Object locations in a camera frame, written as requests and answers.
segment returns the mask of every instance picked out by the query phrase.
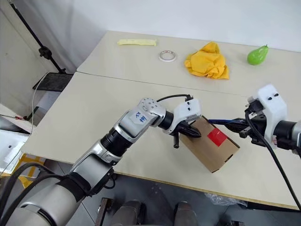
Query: yellow foam strip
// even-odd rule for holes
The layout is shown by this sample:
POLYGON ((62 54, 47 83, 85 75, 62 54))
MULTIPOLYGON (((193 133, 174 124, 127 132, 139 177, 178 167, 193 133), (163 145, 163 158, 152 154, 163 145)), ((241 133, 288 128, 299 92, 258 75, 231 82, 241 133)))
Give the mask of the yellow foam strip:
POLYGON ((26 177, 19 177, 18 179, 22 182, 24 188, 27 188, 32 183, 32 181, 28 180, 26 177))
POLYGON ((141 45, 141 46, 156 46, 157 40, 153 39, 120 39, 118 45, 141 45))

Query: white wall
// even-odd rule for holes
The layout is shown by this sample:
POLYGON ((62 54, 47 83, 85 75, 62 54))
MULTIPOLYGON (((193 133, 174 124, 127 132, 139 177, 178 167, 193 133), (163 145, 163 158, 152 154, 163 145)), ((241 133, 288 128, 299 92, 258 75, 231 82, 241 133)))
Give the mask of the white wall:
MULTIPOLYGON (((41 58, 38 44, 9 6, 0 0, 0 113, 25 116, 32 111, 32 87, 49 71, 56 71, 41 58)), ((37 91, 34 105, 44 91, 37 91)))
POLYGON ((70 71, 106 30, 301 51, 300 0, 16 0, 70 71))

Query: red sticker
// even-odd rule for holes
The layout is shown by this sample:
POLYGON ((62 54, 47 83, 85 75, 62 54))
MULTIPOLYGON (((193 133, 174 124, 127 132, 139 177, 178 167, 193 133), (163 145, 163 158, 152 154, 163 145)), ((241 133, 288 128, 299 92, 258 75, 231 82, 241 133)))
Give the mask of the red sticker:
POLYGON ((218 128, 214 128, 207 137, 216 144, 216 146, 221 146, 221 144, 227 139, 227 136, 223 134, 218 128))

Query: white sticker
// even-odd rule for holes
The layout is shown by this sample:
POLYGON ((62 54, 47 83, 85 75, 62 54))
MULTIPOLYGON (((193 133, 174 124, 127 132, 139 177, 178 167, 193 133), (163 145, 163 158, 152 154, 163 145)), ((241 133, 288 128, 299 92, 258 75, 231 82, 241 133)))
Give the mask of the white sticker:
POLYGON ((142 114, 140 111, 136 111, 134 114, 131 115, 130 119, 135 124, 143 125, 148 121, 148 118, 142 114))

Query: roll of tape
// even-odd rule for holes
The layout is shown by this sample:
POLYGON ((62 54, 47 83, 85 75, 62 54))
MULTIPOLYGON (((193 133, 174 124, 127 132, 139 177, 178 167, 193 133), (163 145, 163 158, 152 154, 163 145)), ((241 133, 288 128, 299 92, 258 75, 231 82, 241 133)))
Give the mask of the roll of tape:
POLYGON ((176 54, 175 52, 171 51, 171 50, 164 50, 162 52, 160 52, 159 54, 159 59, 164 61, 164 62, 172 62, 176 59, 176 54))

